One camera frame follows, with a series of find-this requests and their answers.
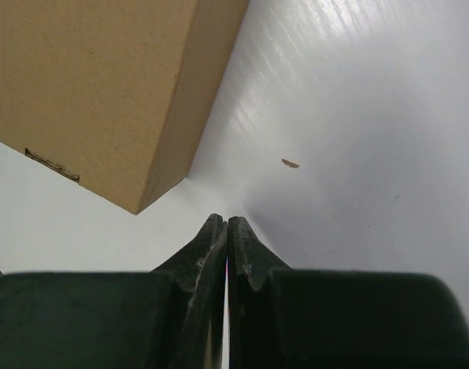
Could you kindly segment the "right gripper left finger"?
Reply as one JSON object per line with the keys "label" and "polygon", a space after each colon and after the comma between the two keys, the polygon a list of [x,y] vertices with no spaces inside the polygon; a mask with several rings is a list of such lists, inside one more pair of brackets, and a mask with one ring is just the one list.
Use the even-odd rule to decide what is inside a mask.
{"label": "right gripper left finger", "polygon": [[227,230],[149,272],[0,272],[0,368],[219,368]]}

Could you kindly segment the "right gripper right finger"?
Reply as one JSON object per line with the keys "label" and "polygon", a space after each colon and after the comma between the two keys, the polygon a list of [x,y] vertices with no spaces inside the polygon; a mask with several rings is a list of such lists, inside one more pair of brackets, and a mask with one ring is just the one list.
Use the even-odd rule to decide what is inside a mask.
{"label": "right gripper right finger", "polygon": [[469,368],[469,327],[427,274],[290,268],[228,222],[232,368]]}

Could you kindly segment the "cardboard box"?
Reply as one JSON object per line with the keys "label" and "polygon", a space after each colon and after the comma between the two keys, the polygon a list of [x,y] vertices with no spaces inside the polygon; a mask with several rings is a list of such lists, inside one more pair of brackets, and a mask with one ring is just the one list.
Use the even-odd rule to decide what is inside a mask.
{"label": "cardboard box", "polygon": [[0,142],[132,214],[189,172],[246,1],[0,1]]}

